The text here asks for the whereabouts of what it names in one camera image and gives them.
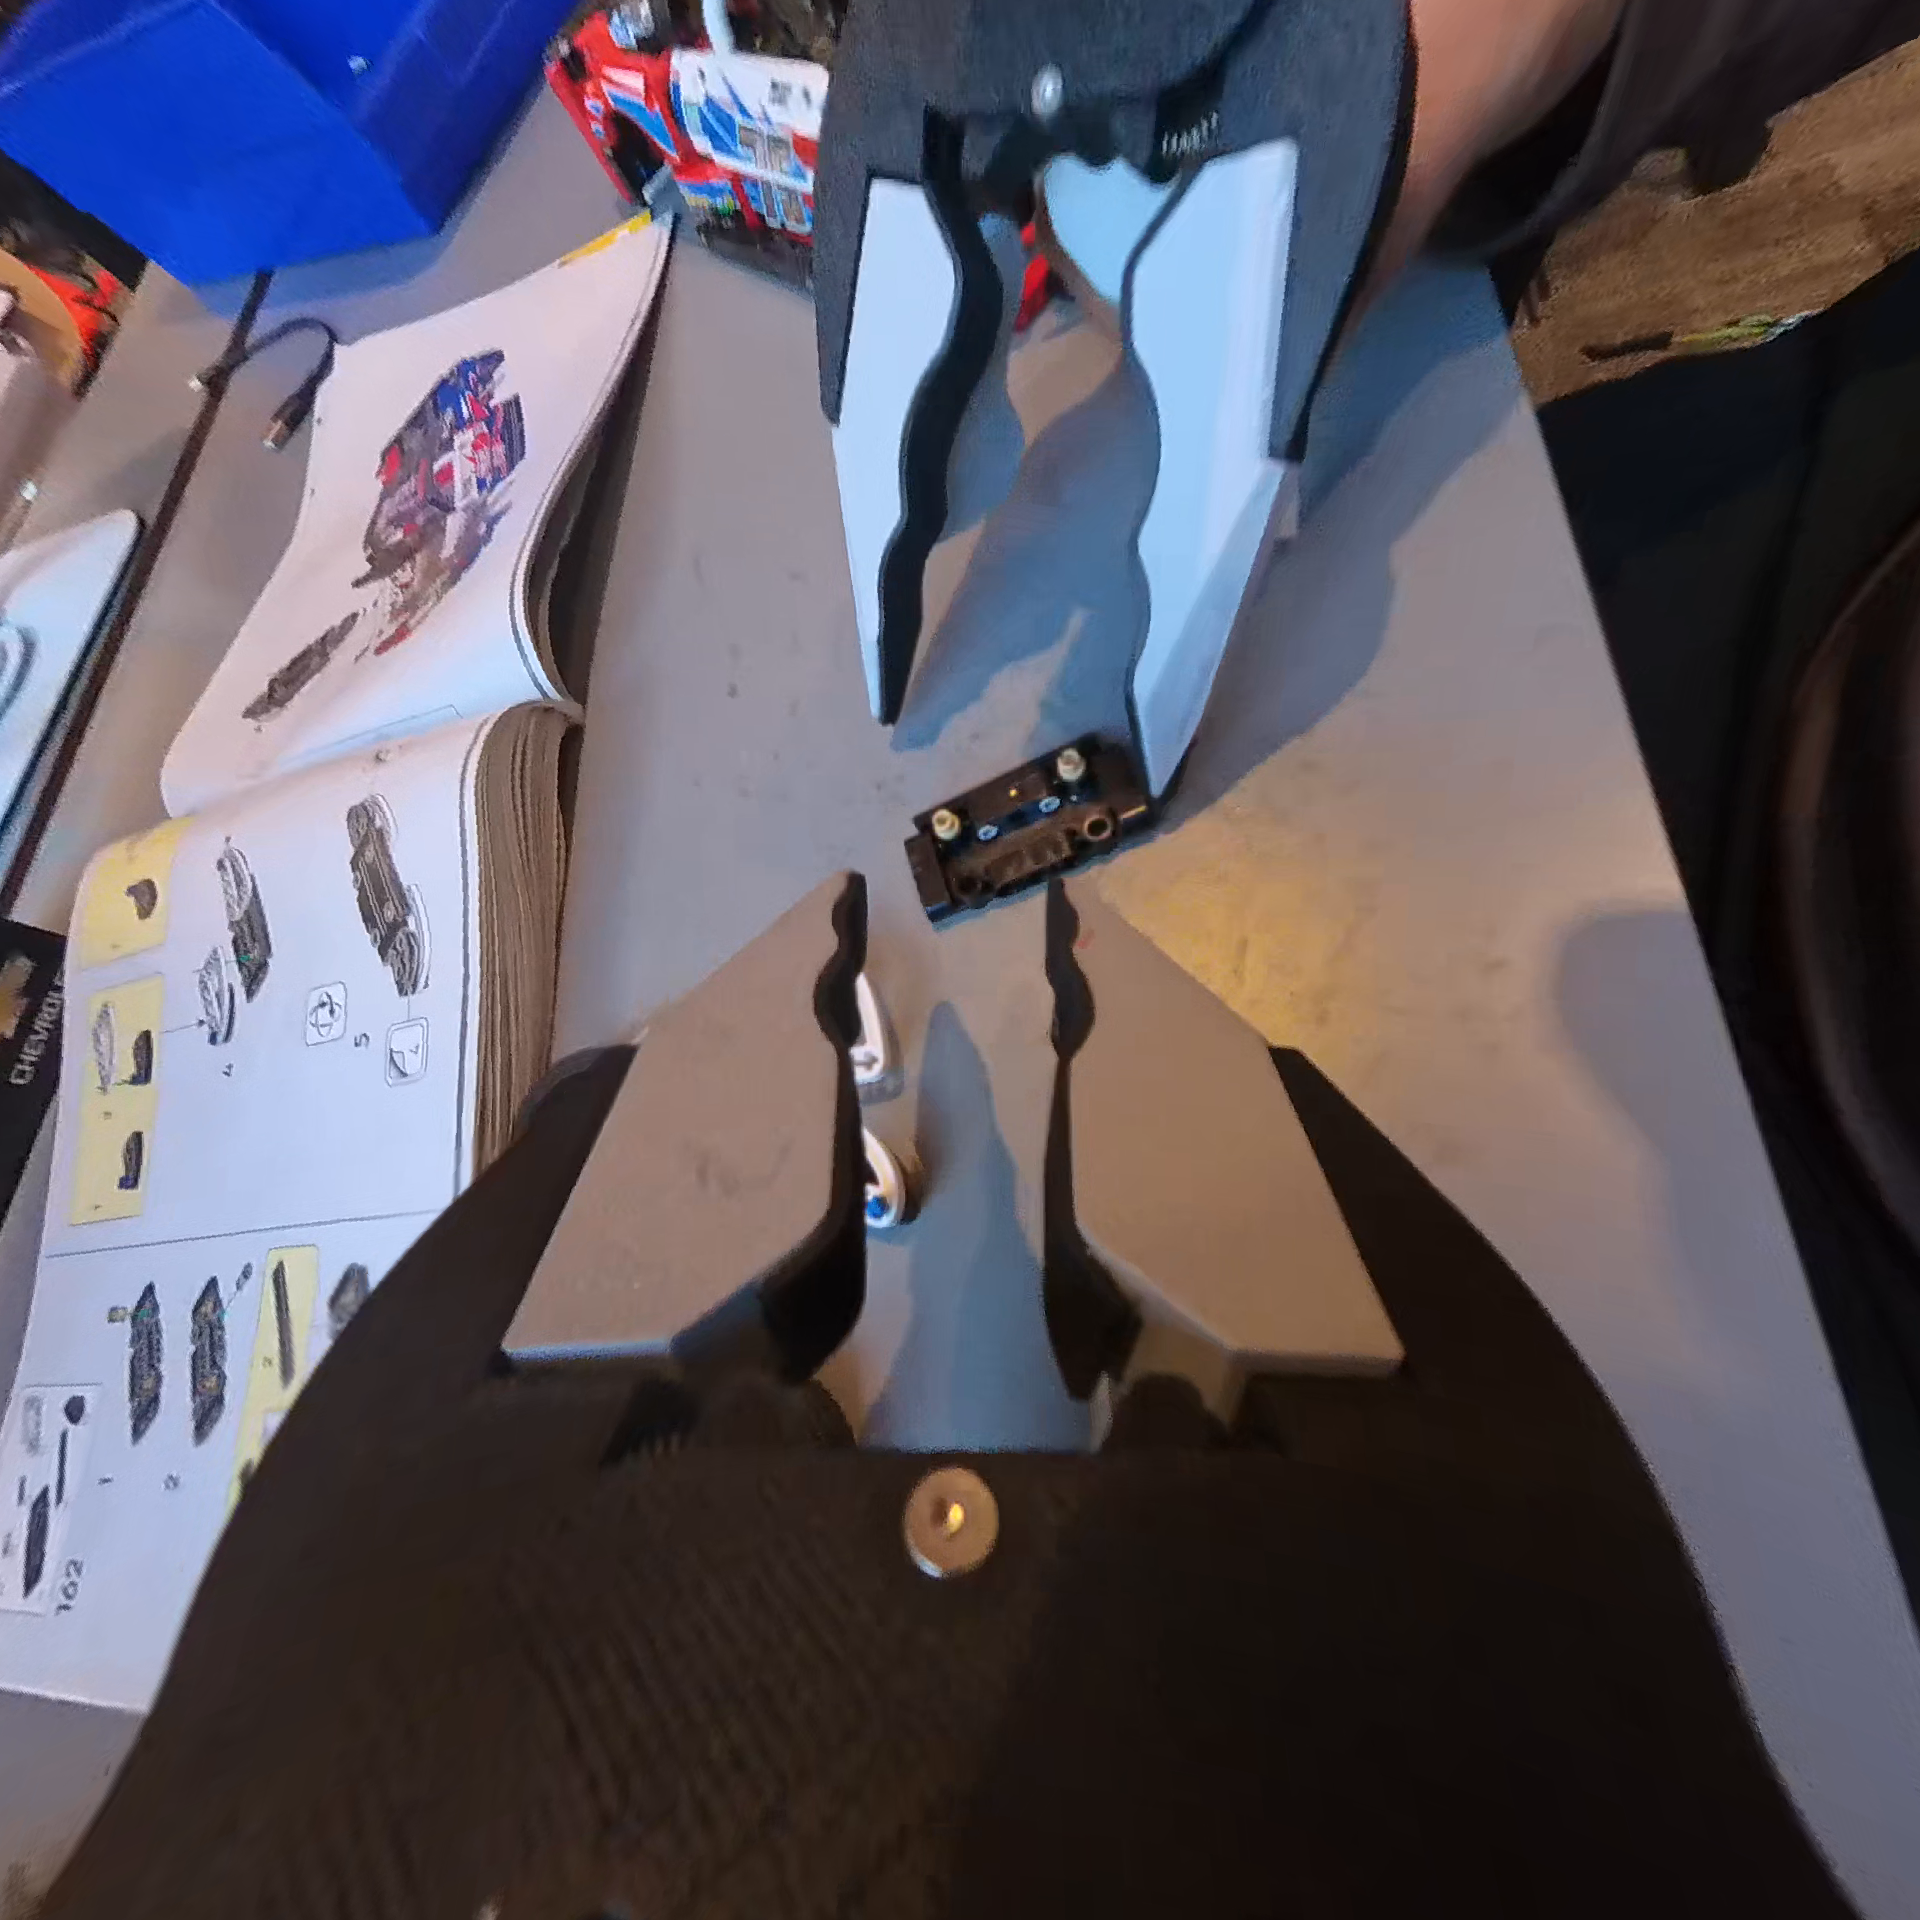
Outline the thin yellow green stick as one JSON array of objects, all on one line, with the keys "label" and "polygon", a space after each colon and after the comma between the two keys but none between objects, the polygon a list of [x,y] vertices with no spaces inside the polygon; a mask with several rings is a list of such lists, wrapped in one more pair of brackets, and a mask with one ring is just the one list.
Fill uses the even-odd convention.
[{"label": "thin yellow green stick", "polygon": [[1773,346],[1812,319],[1814,319],[1814,311],[1798,311],[1798,315],[1746,315],[1746,319],[1719,322],[1706,330],[1652,330],[1652,332],[1635,332],[1635,336],[1621,336],[1621,342],[1583,346],[1578,356],[1590,369],[1610,369],[1621,360],[1648,360],[1648,356],[1746,354],[1746,349]]}]

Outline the grey desk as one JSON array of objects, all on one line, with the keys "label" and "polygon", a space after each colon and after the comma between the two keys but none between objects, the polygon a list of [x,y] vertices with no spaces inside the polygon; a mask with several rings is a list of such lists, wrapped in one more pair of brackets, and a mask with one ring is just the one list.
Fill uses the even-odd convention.
[{"label": "grey desk", "polygon": [[1228,656],[1208,804],[1097,889],[1280,1037],[1415,1384],[1475,1458],[603,1464],[620,1400],[387,1375],[325,1535],[286,1484],[158,1736],[5,1702],[5,1918],[81,1839],[96,1918],[1917,1918],[1917,1626],[1491,295],[1428,269],[1320,412],[1318,522]]}]

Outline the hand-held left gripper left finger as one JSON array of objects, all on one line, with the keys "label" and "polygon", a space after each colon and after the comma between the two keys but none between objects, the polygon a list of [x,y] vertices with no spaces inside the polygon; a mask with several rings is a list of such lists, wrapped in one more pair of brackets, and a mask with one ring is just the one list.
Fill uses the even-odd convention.
[{"label": "hand-held left gripper left finger", "polygon": [[809,1382],[866,1307],[851,1047],[869,884],[839,873],[640,1030],[503,1339]]}]

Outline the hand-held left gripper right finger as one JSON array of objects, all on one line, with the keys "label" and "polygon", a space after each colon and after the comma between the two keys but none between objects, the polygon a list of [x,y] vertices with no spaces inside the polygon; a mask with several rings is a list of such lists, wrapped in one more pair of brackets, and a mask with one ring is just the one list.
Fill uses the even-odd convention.
[{"label": "hand-held left gripper right finger", "polygon": [[1046,1334],[1072,1400],[1393,1378],[1403,1339],[1263,1030],[1063,880],[1046,980]]}]

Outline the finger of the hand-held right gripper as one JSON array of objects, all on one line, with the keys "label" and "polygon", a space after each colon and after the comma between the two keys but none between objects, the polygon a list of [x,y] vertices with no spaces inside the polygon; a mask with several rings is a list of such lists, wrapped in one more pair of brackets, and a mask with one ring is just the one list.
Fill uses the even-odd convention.
[{"label": "finger of the hand-held right gripper", "polygon": [[1123,274],[1123,346],[1157,425],[1137,525],[1147,633],[1128,684],[1153,797],[1198,738],[1288,480],[1272,412],[1297,186],[1293,138],[1215,159],[1172,191]]},{"label": "finger of the hand-held right gripper", "polygon": [[845,332],[834,480],[869,704],[907,708],[952,463],[1003,332],[1008,279],[967,198],[871,179]]}]

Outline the red toy car model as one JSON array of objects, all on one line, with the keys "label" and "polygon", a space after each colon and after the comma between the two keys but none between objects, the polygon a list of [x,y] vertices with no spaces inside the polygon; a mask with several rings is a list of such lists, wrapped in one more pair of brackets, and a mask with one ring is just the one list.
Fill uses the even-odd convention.
[{"label": "red toy car model", "polygon": [[845,6],[580,6],[545,83],[620,194],[812,286],[812,175]]}]

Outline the blue plastic bin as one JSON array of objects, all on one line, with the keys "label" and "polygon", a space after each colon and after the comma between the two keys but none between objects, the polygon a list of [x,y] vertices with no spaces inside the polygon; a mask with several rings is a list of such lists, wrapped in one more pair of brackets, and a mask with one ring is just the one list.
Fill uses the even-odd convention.
[{"label": "blue plastic bin", "polygon": [[182,286],[436,236],[574,6],[19,6],[5,153]]}]

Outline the open instruction booklet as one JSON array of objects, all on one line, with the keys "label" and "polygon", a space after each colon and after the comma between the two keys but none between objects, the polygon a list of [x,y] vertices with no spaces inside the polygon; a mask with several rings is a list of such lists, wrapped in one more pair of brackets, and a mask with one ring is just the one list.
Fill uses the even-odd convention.
[{"label": "open instruction booklet", "polygon": [[648,216],[341,349],[287,547],[81,873],[5,1417],[5,1692],[144,1716],[234,1510],[550,1062],[545,597]]}]

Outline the black patterned toy beam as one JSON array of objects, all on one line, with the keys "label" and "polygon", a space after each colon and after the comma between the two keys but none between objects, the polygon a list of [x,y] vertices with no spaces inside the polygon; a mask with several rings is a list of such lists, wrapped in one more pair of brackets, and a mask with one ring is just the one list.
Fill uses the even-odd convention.
[{"label": "black patterned toy beam", "polygon": [[940,848],[927,834],[932,804],[912,818],[907,869],[932,925],[1041,893],[1057,876],[1142,840],[1157,823],[1137,755],[1099,733],[1067,742],[1087,754],[1087,787],[1063,797],[1051,782],[1051,754],[946,797],[970,820],[967,840]]}]

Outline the toy car box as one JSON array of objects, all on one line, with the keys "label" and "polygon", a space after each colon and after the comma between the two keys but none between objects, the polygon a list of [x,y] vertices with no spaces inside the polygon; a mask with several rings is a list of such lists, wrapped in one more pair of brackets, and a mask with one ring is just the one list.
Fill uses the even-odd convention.
[{"label": "toy car box", "polygon": [[5,1218],[61,1080],[64,935],[5,920]]}]

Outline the person's right hand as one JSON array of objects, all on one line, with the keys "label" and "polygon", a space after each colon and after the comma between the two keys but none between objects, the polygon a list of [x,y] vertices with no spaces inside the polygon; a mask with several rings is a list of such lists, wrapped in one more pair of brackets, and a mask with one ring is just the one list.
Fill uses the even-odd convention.
[{"label": "person's right hand", "polygon": [[1621,6],[1410,6],[1415,115],[1379,279],[1395,279],[1457,186],[1598,62]]}]

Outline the person's right forearm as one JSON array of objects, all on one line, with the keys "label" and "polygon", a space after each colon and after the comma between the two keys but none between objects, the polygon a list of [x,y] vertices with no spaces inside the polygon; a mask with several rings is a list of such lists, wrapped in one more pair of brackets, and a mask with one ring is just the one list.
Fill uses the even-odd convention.
[{"label": "person's right forearm", "polygon": [[1678,150],[1683,183],[1741,183],[1798,102],[1917,39],[1917,6],[1625,6],[1578,150],[1578,194]]}]

